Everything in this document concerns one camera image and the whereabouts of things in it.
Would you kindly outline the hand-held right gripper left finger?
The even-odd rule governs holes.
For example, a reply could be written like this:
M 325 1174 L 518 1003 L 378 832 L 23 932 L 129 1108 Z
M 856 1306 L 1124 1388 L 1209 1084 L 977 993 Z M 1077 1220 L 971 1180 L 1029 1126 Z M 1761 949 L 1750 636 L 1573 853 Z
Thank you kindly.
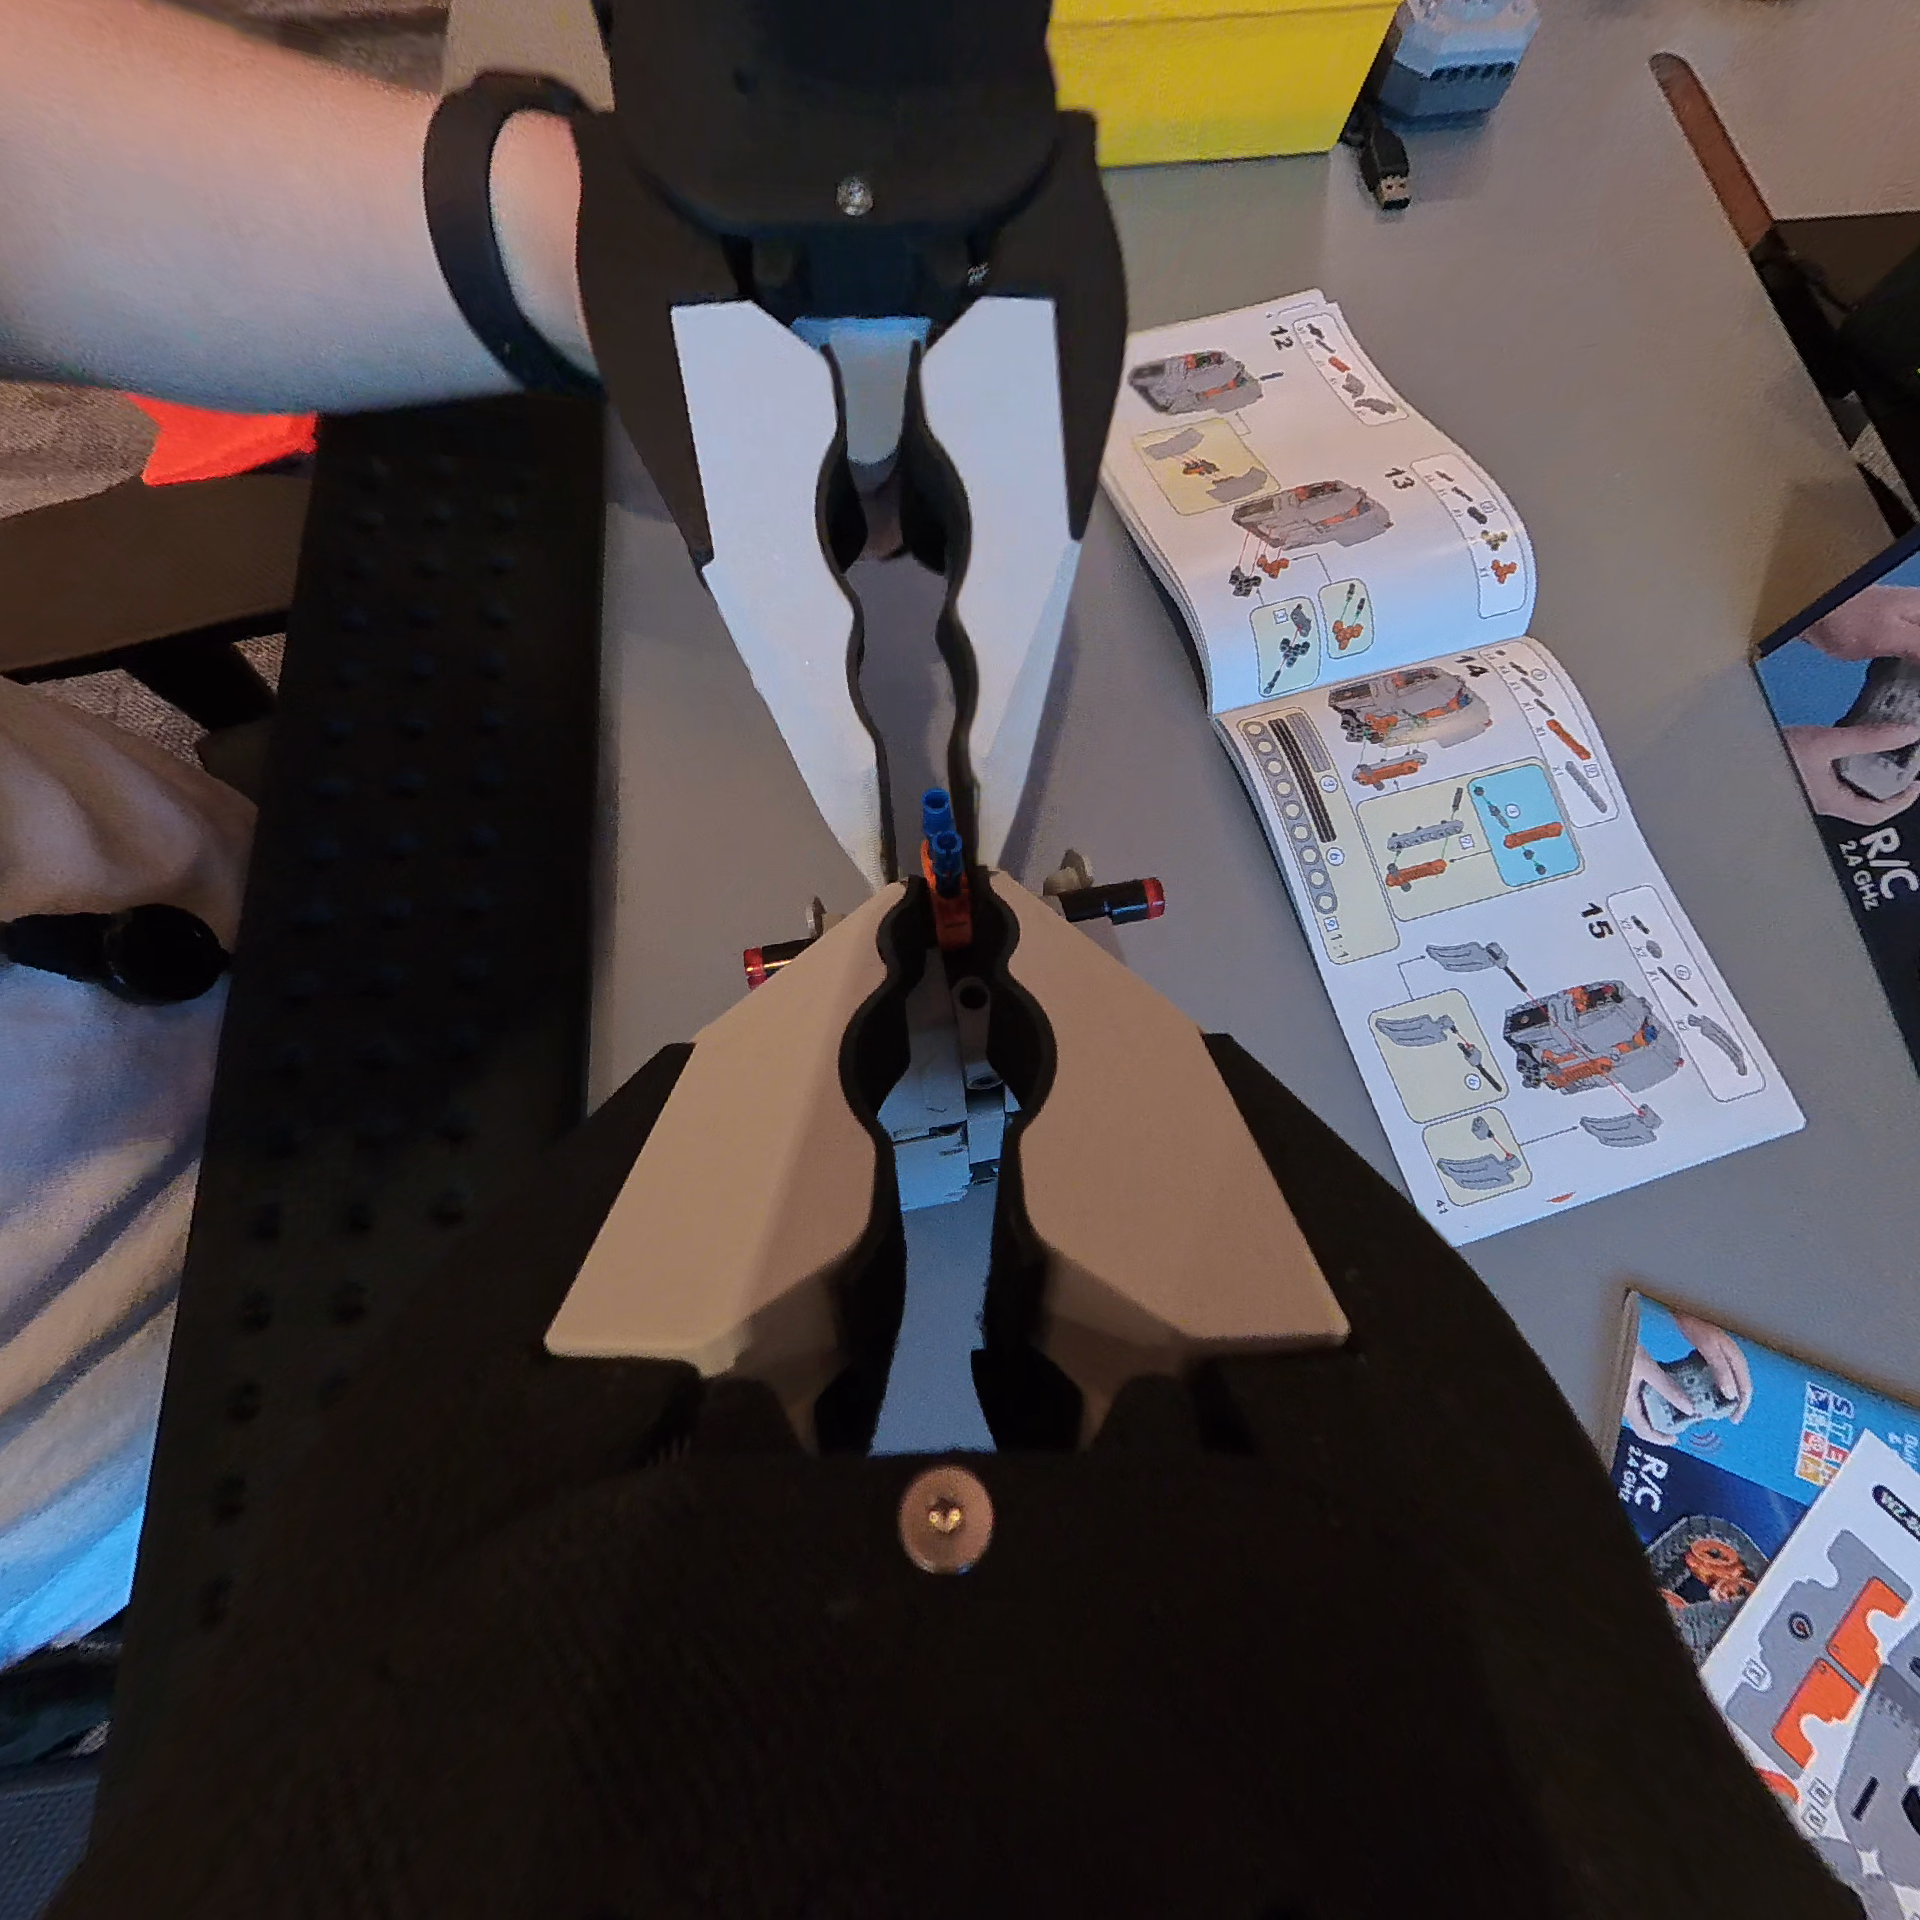
M 896 1156 L 920 884 L 896 879 L 704 1026 L 545 1348 L 769 1383 L 820 1447 L 868 1447 L 905 1304 Z

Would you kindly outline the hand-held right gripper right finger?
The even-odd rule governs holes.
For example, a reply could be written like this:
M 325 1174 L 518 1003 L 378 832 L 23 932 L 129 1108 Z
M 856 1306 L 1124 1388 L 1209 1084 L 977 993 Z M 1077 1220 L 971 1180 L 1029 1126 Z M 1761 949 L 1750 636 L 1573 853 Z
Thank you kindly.
M 996 1444 L 1080 1444 L 1146 1375 L 1350 1322 L 1202 1028 L 1019 879 L 982 877 L 1003 1145 L 973 1381 Z

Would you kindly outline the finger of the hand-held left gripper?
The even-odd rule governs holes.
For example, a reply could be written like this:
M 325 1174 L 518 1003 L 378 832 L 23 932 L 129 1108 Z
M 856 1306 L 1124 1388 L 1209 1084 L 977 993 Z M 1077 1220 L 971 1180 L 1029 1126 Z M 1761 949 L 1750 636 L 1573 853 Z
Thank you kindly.
M 712 547 L 702 580 L 813 802 L 883 886 L 894 857 L 852 684 L 861 615 L 825 518 L 847 446 L 835 366 L 750 300 L 676 304 L 670 323 Z
M 1003 866 L 1080 558 L 1054 304 L 977 300 L 915 367 L 916 481 L 944 537 L 936 638 L 948 776 L 973 862 Z

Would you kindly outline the grey building block model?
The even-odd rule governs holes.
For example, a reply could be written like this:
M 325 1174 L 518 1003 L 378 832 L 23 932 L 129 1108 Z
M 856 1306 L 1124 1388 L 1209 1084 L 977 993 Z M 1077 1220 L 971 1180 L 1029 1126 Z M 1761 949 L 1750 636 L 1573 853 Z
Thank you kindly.
M 942 786 L 922 794 L 922 875 L 931 894 L 936 948 L 908 997 L 911 1065 L 879 1108 L 896 1162 L 903 1212 L 947 1206 L 968 1187 L 999 1175 L 1006 1119 L 1019 1102 L 989 1053 L 992 992 L 978 967 L 971 879 L 953 796 Z M 1069 921 L 1115 925 L 1158 920 L 1167 894 L 1158 875 L 1098 884 L 1082 853 L 1045 877 L 1043 896 Z M 811 932 L 799 940 L 746 948 L 741 956 L 750 989 L 813 948 L 838 915 L 813 903 Z

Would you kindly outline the white instruction booklet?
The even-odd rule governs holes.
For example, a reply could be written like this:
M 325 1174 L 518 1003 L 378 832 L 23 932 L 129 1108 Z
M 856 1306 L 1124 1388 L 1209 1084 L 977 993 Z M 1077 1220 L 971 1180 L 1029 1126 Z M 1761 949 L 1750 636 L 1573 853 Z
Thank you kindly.
M 1455 1245 L 1807 1117 L 1528 636 L 1507 489 L 1309 290 L 1136 331 L 1102 483 L 1179 601 L 1415 1206 Z

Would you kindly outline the grey desk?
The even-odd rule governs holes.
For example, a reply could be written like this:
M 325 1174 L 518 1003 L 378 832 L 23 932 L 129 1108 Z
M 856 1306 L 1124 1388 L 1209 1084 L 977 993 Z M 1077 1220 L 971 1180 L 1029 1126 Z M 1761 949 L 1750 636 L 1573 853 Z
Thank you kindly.
M 1884 520 L 1650 60 L 1686 57 L 1776 213 L 1917 205 L 1917 3 L 1542 3 L 1476 134 L 1409 140 L 1380 211 L 1347 153 L 1111 175 L 1136 325 L 1317 285 L 1518 505 L 1534 632 L 1573 670 L 1669 884 L 1803 1131 L 1467 1250 L 1606 1437 L 1620 1296 L 1917 1403 L 1917 1075 L 1749 668 Z M 611 432 L 607 769 L 589 1099 L 744 993 L 742 949 L 863 898 L 678 532 Z M 1009 846 L 1156 874 L 1102 938 L 1395 1175 L 1179 625 L 1102 499 Z

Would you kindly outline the yellow plastic bin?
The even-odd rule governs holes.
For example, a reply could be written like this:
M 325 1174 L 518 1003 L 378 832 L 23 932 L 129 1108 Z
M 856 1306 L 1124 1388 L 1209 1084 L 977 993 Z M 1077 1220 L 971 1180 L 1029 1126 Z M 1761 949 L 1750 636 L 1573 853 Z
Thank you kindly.
M 1395 2 L 1057 2 L 1060 104 L 1105 169 L 1333 150 Z

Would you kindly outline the black wristband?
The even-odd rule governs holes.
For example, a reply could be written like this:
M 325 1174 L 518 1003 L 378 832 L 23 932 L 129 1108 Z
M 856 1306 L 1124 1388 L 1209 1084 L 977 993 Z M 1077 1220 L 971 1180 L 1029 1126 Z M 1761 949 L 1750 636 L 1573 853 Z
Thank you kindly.
M 523 389 L 601 399 L 597 373 L 575 366 L 520 308 L 493 211 L 493 161 L 510 117 L 584 114 L 567 81 L 528 70 L 483 70 L 446 91 L 423 143 L 423 205 L 448 297 L 479 346 Z

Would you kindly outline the black USB plug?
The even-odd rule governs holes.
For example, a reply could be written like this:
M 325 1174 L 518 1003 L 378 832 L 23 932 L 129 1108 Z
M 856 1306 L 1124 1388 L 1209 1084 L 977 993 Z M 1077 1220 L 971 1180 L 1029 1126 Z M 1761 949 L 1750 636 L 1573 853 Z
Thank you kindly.
M 1413 168 L 1405 140 L 1373 102 L 1356 102 L 1341 141 L 1356 153 L 1360 183 L 1383 211 L 1405 211 L 1413 204 Z

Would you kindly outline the blue manual booklet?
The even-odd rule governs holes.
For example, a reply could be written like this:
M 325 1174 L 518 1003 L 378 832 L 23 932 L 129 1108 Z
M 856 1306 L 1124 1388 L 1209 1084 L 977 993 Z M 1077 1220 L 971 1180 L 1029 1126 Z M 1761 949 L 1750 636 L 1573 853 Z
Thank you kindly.
M 1623 1339 L 1611 1477 L 1701 1666 L 1860 1436 L 1919 1465 L 1919 1411 L 1643 1291 Z

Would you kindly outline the grey battery hub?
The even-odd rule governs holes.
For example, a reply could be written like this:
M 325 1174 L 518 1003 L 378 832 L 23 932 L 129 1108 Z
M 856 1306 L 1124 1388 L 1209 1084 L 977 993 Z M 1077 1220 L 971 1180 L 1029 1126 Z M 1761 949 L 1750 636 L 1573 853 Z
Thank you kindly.
M 1399 132 L 1479 125 L 1504 99 L 1538 26 L 1534 2 L 1403 2 L 1368 95 Z

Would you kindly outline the person's leg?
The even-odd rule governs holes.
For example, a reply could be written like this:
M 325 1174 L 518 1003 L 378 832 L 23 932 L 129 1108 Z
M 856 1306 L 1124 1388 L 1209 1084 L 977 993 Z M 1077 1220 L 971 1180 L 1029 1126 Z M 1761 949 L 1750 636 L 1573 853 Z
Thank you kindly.
M 2 684 L 2 911 L 181 906 L 231 946 L 254 805 Z M 132 1596 L 226 988 L 179 1006 L 5 964 L 2 1666 Z

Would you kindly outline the blue toy robot kit box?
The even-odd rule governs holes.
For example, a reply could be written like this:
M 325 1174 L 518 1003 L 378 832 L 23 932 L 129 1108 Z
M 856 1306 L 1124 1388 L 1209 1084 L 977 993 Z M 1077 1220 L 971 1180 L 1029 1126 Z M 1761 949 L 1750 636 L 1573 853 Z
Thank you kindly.
M 1769 636 L 1754 674 L 1917 1057 L 1919 534 Z

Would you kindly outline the grey orange sticker sheet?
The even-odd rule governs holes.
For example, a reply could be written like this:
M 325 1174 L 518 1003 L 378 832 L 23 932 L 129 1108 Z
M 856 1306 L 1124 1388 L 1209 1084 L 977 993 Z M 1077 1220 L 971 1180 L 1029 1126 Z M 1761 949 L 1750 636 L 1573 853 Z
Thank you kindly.
M 1701 1670 L 1868 1915 L 1919 1912 L 1917 1472 L 1863 1437 Z

